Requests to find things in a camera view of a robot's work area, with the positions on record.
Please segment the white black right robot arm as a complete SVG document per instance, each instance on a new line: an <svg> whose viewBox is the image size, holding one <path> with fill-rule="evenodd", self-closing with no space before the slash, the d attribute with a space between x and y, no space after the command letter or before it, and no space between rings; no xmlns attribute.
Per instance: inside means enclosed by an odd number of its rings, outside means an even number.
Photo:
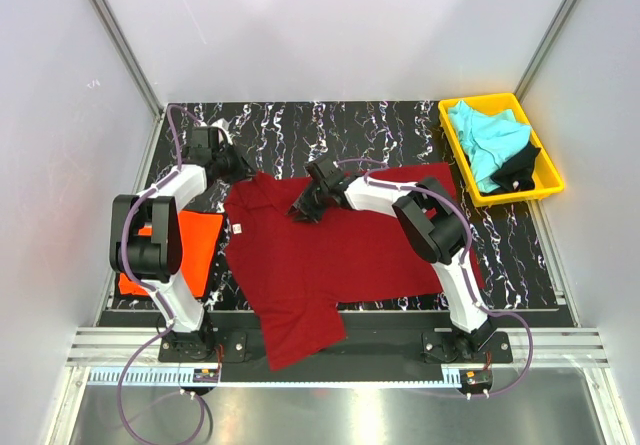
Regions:
<svg viewBox="0 0 640 445"><path fill-rule="evenodd" d="M342 173L336 179L313 178L288 214L296 221L317 223L331 206L397 219L411 248L431 264L445 293L457 355L472 362L488 352L495 326L471 266L470 227L438 180L394 182Z"/></svg>

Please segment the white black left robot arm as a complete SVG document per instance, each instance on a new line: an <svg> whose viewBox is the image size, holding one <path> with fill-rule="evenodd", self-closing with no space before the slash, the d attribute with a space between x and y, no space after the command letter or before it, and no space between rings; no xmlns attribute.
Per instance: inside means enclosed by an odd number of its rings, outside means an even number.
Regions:
<svg viewBox="0 0 640 445"><path fill-rule="evenodd" d="M217 182L231 185L255 171L235 148L224 119L196 126L185 151L165 177L136 195L113 200L109 262L145 290L161 312L165 343L203 361L214 353L216 337L181 270L179 213Z"/></svg>

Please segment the dark red polo shirt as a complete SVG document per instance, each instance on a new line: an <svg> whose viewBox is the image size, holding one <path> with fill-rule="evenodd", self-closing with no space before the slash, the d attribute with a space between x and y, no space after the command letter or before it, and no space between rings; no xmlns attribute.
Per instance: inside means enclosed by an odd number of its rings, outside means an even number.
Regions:
<svg viewBox="0 0 640 445"><path fill-rule="evenodd" d="M233 185L224 203L226 260L260 320L272 371L343 340L340 304L440 292L449 304L470 298L464 285L442 287L395 218L333 208L318 224L293 221L287 212L308 183L258 173Z"/></svg>

